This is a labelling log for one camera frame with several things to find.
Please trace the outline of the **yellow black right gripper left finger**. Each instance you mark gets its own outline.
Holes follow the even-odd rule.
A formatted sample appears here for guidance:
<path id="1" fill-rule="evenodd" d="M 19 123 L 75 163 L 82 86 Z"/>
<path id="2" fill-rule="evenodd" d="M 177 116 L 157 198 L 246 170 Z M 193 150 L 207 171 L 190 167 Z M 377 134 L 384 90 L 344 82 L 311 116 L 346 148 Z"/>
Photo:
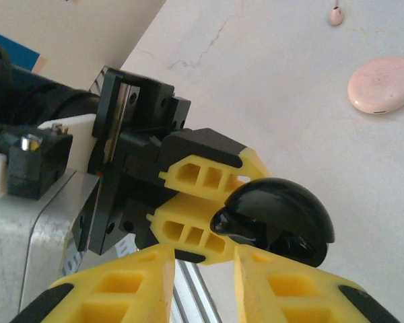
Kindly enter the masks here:
<path id="1" fill-rule="evenodd" d="M 16 322 L 169 322 L 175 255 L 155 246 L 55 281 Z"/>

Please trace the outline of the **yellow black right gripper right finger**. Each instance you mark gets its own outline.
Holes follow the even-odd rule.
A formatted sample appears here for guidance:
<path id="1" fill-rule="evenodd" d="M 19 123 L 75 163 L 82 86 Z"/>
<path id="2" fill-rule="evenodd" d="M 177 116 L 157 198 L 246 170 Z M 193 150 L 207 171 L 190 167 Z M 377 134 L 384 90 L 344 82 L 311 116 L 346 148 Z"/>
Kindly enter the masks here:
<path id="1" fill-rule="evenodd" d="M 239 245 L 234 250 L 239 322 L 397 322 L 357 283 Z"/>

